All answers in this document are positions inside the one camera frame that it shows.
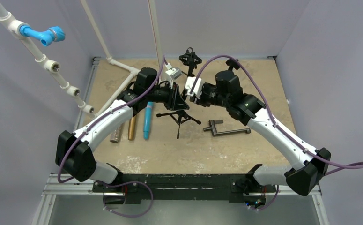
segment wooden board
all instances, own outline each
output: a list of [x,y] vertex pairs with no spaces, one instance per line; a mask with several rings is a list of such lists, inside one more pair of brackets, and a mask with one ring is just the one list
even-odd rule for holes
[[[152,67],[158,69],[156,60],[120,60],[135,68]],[[241,60],[261,88],[273,114],[289,129],[294,131],[288,104],[283,92],[276,64],[273,60]],[[170,60],[174,67],[187,72],[187,67],[178,60]],[[226,70],[224,60],[209,64],[201,78],[205,82],[215,83],[215,74]],[[128,76],[125,71],[101,60],[96,73],[89,104],[98,111],[118,86]],[[247,76],[240,69],[236,71],[245,93],[259,96]],[[186,76],[176,80],[183,87]],[[252,131],[251,134],[236,134],[212,137],[210,132],[203,132],[209,120],[224,120],[217,125],[218,131],[244,128],[232,119],[225,108],[218,106],[202,107],[188,102],[188,113],[202,121],[198,125],[188,121],[181,125],[180,139],[176,139],[178,126],[170,117],[156,118],[157,113],[166,113],[162,104],[155,104],[149,140],[143,138],[144,110],[137,115],[136,137],[127,139],[128,122],[122,127],[120,143],[111,143],[105,139],[94,152],[97,161],[108,162],[126,173],[245,173],[255,164],[286,165],[287,160],[262,136]]]

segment blue faucet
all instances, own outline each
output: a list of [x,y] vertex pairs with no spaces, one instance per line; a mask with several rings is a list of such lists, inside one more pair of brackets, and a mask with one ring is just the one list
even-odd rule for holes
[[21,26],[20,34],[25,37],[32,37],[39,40],[43,46],[49,46],[53,41],[59,42],[66,39],[66,34],[60,27],[51,27],[46,31],[36,31],[29,26]]

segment gold cylinder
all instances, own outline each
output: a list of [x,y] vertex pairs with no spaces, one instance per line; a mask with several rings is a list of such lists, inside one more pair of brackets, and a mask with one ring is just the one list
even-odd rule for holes
[[130,141],[134,140],[134,134],[136,130],[136,117],[137,115],[129,120],[129,131],[127,132],[127,139]]

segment tan tabletop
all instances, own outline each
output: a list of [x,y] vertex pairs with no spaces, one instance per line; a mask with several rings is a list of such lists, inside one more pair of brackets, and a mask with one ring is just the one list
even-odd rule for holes
[[[152,67],[158,70],[156,60],[120,60],[135,68]],[[187,72],[188,68],[178,60],[169,61],[173,67]],[[283,92],[274,60],[241,60],[264,93],[273,114],[285,126],[294,131],[288,104]],[[198,73],[204,62],[194,71]],[[210,63],[201,75],[205,82],[215,84],[215,74],[226,70],[224,60]],[[235,72],[245,93],[259,97],[258,92],[240,69]],[[98,111],[118,86],[128,76],[128,71],[101,60],[94,80],[89,104]],[[176,80],[183,88],[186,76]],[[107,137],[94,152],[97,161],[110,163],[124,173],[245,173],[255,164],[287,165],[287,160],[266,139],[252,130],[250,134],[234,134],[212,137],[203,132],[209,120],[224,120],[218,131],[244,128],[232,119],[225,108],[202,107],[192,102],[188,114],[202,122],[187,121],[181,125],[180,139],[176,139],[178,125],[169,116],[157,118],[157,113],[168,113],[163,104],[156,103],[152,113],[151,132],[143,138],[144,110],[137,115],[135,140],[127,139],[128,122],[122,127],[119,143],[111,143]]]

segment blue tube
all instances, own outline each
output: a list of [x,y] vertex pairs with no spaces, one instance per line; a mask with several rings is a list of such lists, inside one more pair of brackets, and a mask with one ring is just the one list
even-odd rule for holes
[[144,139],[148,139],[149,132],[151,129],[151,115],[152,115],[152,107],[154,107],[153,102],[148,102],[147,107],[144,111]]
[[64,31],[60,27],[51,27],[46,31],[36,31],[29,26],[21,26],[20,34],[25,37],[32,37],[39,40],[43,46],[50,45],[53,41],[59,42],[66,38]]

